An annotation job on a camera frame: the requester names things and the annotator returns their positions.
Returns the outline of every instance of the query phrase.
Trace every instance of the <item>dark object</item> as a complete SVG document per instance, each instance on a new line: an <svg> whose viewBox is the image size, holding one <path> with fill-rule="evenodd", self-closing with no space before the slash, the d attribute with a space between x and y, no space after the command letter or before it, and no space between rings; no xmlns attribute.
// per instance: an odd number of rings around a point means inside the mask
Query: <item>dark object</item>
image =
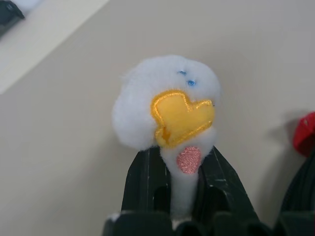
<svg viewBox="0 0 315 236"><path fill-rule="evenodd" d="M314 236L314 213L283 213L272 231L261 223L235 170L214 148L199 168L192 220L172 229L170 174L159 148L139 152L126 178L122 214L103 236Z"/></svg>
<svg viewBox="0 0 315 236"><path fill-rule="evenodd" d="M315 151L294 177L281 208L281 211L310 210L315 210Z"/></svg>
<svg viewBox="0 0 315 236"><path fill-rule="evenodd" d="M0 0L0 25L7 25L15 17L24 19L23 13L11 1Z"/></svg>
<svg viewBox="0 0 315 236"><path fill-rule="evenodd" d="M0 37L21 19L24 19L24 15L17 5L0 0Z"/></svg>

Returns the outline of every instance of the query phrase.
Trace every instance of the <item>yellow felt beak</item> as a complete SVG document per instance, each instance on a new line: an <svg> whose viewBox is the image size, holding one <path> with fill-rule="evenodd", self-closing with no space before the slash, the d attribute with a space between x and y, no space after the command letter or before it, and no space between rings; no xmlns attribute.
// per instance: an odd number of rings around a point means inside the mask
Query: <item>yellow felt beak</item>
<svg viewBox="0 0 315 236"><path fill-rule="evenodd" d="M215 109L211 100L191 102L183 91L168 90L154 97L151 114L157 122L157 143L173 148L209 128Z"/></svg>

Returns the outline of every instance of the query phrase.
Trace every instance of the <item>blue eye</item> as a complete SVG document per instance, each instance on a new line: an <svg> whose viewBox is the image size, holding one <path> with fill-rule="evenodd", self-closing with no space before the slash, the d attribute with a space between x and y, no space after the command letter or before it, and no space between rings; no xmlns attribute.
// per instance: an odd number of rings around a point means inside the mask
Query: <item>blue eye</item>
<svg viewBox="0 0 315 236"><path fill-rule="evenodd" d="M180 70L178 73L182 74L182 75L187 75L187 72Z"/></svg>
<svg viewBox="0 0 315 236"><path fill-rule="evenodd" d="M189 86L195 86L195 85L196 85L196 82L195 82L195 81L192 81L192 80L188 80L188 81L187 81L187 84L188 84Z"/></svg>

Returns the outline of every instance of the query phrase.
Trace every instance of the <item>duck puppet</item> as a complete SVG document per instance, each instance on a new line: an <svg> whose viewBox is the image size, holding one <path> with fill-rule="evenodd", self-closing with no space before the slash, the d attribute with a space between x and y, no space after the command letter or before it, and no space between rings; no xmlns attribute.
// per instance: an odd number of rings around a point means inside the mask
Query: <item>duck puppet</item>
<svg viewBox="0 0 315 236"><path fill-rule="evenodd" d="M198 168L213 148L221 88L206 65L181 56L146 59L123 77L114 130L136 150L160 147L171 174L171 217L190 216Z"/></svg>

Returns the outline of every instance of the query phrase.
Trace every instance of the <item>white fur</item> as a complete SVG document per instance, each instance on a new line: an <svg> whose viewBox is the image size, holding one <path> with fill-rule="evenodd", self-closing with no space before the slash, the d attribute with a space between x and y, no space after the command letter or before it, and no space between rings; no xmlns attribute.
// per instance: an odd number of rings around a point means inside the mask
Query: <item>white fur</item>
<svg viewBox="0 0 315 236"><path fill-rule="evenodd" d="M183 173L178 167L176 158L185 147L198 147L201 151L201 160L209 154L216 139L214 127L202 132L200 135L182 143L175 148L161 148L161 156L171 173L171 217L181 219L189 217L194 206L196 189L198 184L198 172L192 175Z"/></svg>
<svg viewBox="0 0 315 236"><path fill-rule="evenodd" d="M32 11L43 0L12 0L23 13Z"/></svg>
<svg viewBox="0 0 315 236"><path fill-rule="evenodd" d="M185 71L184 76L178 71ZM187 80L196 85L188 86ZM151 116L152 99L163 91L180 89L191 101L211 99L217 104L220 84L216 75L206 65L181 56L164 56L147 59L131 70L123 80L121 93L113 109L113 126L120 141L137 150L156 145L154 133L157 124ZM198 136L176 146L162 148L160 153L172 176L171 216L188 217L193 208L198 173L184 174L176 158L185 147L196 146L202 160L214 145L216 132L210 127Z"/></svg>
<svg viewBox="0 0 315 236"><path fill-rule="evenodd" d="M120 213L113 213L107 218L107 220L111 220L111 221L115 222L116 220L118 220L118 218L120 216L121 216Z"/></svg>
<svg viewBox="0 0 315 236"><path fill-rule="evenodd" d="M187 72L186 76L177 73ZM195 80L189 87L187 80ZM124 78L121 94L113 109L113 126L120 141L137 150L155 145L156 122L150 105L157 94L168 89L181 89L192 101L220 96L220 84L206 65L181 56L147 59L131 70Z"/></svg>

